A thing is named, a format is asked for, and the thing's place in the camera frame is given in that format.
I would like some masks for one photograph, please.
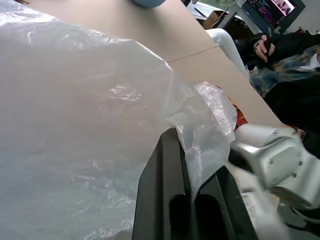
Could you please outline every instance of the monitor screen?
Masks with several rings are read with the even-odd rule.
[[[274,29],[296,8],[289,0],[247,0],[247,2]]]

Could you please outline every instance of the table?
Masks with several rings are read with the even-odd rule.
[[[189,83],[224,87],[249,123],[282,127],[279,119],[181,0],[145,9],[131,0],[29,0],[29,6],[60,20],[134,39],[159,55]]]

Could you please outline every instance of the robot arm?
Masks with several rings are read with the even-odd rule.
[[[236,130],[231,148],[266,189],[297,209],[320,207],[320,161],[305,150],[293,128],[246,124]]]

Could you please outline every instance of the transparent plastic sheet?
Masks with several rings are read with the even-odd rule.
[[[235,140],[234,130],[237,124],[237,111],[225,96],[224,91],[208,82],[202,82],[194,86],[198,93],[208,104],[217,123],[218,129],[222,132],[229,143]]]
[[[195,89],[134,40],[0,0],[0,233],[131,239],[140,175],[176,126],[193,194],[228,140]]]

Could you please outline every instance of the chair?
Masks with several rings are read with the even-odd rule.
[[[222,28],[214,28],[206,30],[215,43],[221,48],[224,54],[237,66],[237,68],[248,78],[248,72],[238,53],[234,40],[229,33]]]

